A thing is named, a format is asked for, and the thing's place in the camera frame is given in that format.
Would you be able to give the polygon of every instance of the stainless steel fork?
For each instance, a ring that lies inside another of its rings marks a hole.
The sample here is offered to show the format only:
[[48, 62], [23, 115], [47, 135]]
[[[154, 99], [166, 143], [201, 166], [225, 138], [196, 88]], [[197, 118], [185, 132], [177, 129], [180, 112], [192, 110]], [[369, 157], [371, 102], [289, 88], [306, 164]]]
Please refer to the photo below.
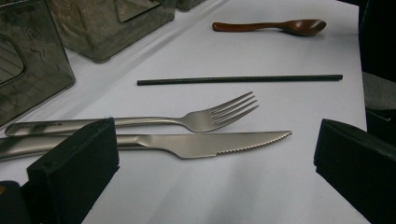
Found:
[[[234, 121], [241, 119], [257, 107], [253, 105], [257, 100], [252, 91], [239, 96], [227, 103], [215, 107], [190, 112], [183, 118], [119, 118], [114, 119], [116, 126], [146, 125], [146, 124], [176, 124], [189, 129], [194, 133], [204, 133], [224, 127]], [[20, 122], [9, 125], [6, 128], [7, 136], [35, 135], [45, 133], [71, 133], [83, 126], [97, 121], [98, 119], [70, 119], [51, 120], [37, 122]]]

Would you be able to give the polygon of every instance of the white tablecloth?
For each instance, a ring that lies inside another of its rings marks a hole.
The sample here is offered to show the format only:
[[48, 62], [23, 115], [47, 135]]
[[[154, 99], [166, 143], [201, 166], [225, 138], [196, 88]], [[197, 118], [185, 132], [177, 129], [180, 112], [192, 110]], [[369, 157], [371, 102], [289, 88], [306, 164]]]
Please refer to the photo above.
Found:
[[[120, 169], [84, 223], [366, 223], [315, 170], [322, 119], [363, 130], [359, 9], [335, 0], [206, 0], [107, 63], [67, 51], [76, 84], [20, 121], [181, 117], [253, 91], [260, 107], [217, 133], [293, 131], [269, 147], [200, 160], [162, 151], [121, 151]], [[217, 33], [214, 21], [322, 19], [313, 37], [277, 29]], [[344, 75], [337, 82], [136, 86], [139, 79]], [[118, 133], [188, 133], [179, 126]], [[28, 179], [38, 157], [0, 163], [0, 180]]]

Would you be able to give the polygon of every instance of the fork tine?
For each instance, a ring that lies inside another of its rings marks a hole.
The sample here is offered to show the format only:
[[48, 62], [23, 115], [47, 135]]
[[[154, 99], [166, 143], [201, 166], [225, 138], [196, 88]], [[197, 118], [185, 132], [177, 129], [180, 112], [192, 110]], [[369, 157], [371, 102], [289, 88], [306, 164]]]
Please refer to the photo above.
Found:
[[234, 110], [235, 108], [239, 107], [240, 105], [243, 105], [244, 103], [246, 103], [247, 101], [249, 101], [249, 100], [251, 100], [251, 99], [253, 99], [253, 98], [254, 98], [254, 96], [250, 96], [250, 97], [247, 98], [246, 100], [244, 100], [244, 101], [242, 101], [242, 102], [240, 102], [240, 103], [238, 103], [238, 104], [236, 104], [236, 105], [231, 105], [231, 106], [226, 107], [226, 108], [224, 108], [224, 109], [218, 109], [217, 111], [212, 111], [212, 112], [210, 112], [210, 113], [213, 115], [213, 118], [215, 118], [215, 117], [220, 117], [221, 115], [224, 115], [224, 114], [226, 114], [226, 113], [228, 113], [228, 112]]
[[229, 105], [233, 105], [234, 103], [236, 103], [236, 102], [242, 100], [243, 98], [249, 96], [251, 93], [253, 93], [253, 91], [250, 91], [250, 92], [248, 92], [246, 94], [243, 94], [243, 95], [241, 95], [241, 96], [239, 96], [239, 97], [237, 97], [237, 98], [235, 98], [235, 99], [233, 99], [233, 100], [231, 100], [229, 102], [226, 102], [226, 103], [224, 103], [222, 105], [217, 105], [215, 107], [212, 107], [212, 108], [210, 108], [210, 110], [212, 110], [212, 112], [216, 113], [218, 110], [221, 110], [221, 109], [223, 109], [223, 108], [225, 108], [225, 107], [227, 107]]
[[258, 105], [251, 107], [249, 110], [246, 110], [243, 113], [238, 114], [237, 116], [234, 116], [230, 119], [226, 119], [226, 120], [222, 120], [222, 121], [216, 121], [215, 124], [217, 124], [219, 127], [223, 127], [226, 126], [230, 123], [233, 123], [234, 121], [241, 119], [242, 117], [244, 117], [245, 115], [247, 115], [248, 113], [250, 113], [251, 111], [255, 110], [257, 107], [259, 107]]
[[222, 122], [223, 120], [226, 120], [227, 118], [239, 113], [240, 111], [248, 108], [248, 106], [253, 105], [256, 102], [257, 102], [257, 100], [252, 101], [252, 102], [250, 102], [250, 103], [248, 103], [248, 104], [246, 104], [244, 106], [241, 106], [241, 107], [239, 107], [239, 108], [237, 108], [237, 109], [235, 109], [235, 110], [233, 110], [233, 111], [231, 111], [229, 113], [217, 115], [217, 116], [213, 117], [212, 119], [215, 121], [215, 123]]

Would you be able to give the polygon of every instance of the black chopstick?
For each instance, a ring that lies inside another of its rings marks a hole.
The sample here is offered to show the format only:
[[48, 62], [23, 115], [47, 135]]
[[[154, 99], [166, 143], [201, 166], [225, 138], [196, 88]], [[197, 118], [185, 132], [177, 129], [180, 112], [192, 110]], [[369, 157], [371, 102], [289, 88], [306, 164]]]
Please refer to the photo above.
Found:
[[339, 81], [343, 75], [280, 76], [280, 77], [193, 77], [137, 80], [138, 86], [225, 83], [225, 82], [289, 82], [289, 81]]

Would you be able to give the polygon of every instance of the stainless steel knife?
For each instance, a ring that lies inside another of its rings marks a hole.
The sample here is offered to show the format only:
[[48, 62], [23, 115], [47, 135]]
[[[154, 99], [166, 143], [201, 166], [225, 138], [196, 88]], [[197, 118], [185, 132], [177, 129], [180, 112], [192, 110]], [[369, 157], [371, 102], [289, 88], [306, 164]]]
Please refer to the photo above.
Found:
[[[258, 133], [120, 134], [119, 150], [159, 149], [181, 159], [214, 157], [263, 147], [291, 135], [291, 131]], [[59, 145], [66, 135], [0, 138], [0, 161], [41, 155]]]

